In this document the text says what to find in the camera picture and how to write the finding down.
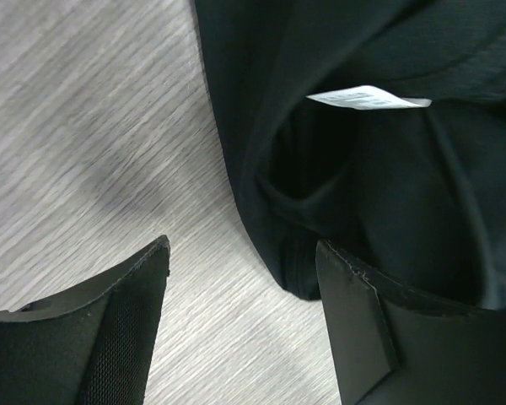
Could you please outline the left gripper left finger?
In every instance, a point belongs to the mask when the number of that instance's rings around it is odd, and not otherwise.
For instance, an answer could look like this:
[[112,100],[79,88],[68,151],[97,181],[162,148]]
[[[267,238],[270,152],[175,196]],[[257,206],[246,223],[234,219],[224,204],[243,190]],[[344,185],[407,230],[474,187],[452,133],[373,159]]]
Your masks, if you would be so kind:
[[17,311],[0,311],[0,404],[142,404],[170,243]]

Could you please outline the black t shirt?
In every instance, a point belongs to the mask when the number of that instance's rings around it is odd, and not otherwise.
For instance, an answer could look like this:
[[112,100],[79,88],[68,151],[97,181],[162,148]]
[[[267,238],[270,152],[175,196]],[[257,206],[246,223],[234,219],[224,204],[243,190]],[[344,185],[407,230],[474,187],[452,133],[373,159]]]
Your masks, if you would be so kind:
[[330,240],[398,281],[506,307],[506,1],[198,1],[237,209],[276,282]]

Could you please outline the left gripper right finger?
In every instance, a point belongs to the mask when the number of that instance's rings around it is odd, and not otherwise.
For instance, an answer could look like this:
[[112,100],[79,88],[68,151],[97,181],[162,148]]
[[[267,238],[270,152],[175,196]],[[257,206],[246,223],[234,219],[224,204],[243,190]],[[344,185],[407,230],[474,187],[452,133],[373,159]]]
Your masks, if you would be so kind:
[[506,308],[414,289],[322,241],[316,269],[345,404],[506,404]]

